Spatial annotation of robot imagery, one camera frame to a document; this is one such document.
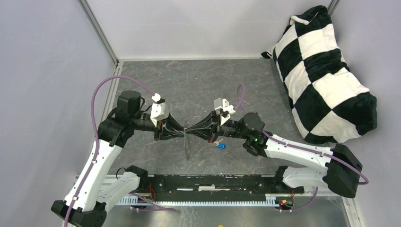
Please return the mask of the grey metal key holder plate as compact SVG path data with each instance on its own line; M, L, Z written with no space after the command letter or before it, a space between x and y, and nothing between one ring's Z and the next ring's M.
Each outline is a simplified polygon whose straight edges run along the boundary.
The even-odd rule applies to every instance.
M187 132L184 133L184 150L185 150L186 158L187 158L187 160L189 160L190 159L190 150L191 150L191 148L190 148L190 143L189 143L189 139L188 139L188 136L187 136Z

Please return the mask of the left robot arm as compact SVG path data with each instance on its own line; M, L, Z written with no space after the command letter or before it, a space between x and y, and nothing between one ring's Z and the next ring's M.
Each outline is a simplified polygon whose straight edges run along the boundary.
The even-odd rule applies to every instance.
M184 137L184 127L171 116L163 99L151 106L151 113L142 110L144 103L139 92L122 92L117 106L95 128L95 142L78 180L67 196L51 207L65 225L100 227L110 209L130 192L155 196L148 172L137 166L126 168L119 179L101 190L112 163L135 131L151 132L156 141Z

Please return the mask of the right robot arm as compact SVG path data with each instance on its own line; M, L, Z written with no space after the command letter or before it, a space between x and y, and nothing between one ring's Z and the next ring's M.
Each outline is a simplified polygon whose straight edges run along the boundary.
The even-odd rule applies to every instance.
M326 187L333 193L355 198L359 185L366 184L362 164L345 145L319 147L287 140L264 130L265 123L257 113L247 113L240 120L226 120L216 112L186 129L210 143L219 137L244 139L243 147L253 156L278 158L301 165L280 167L273 180L279 193L290 188Z

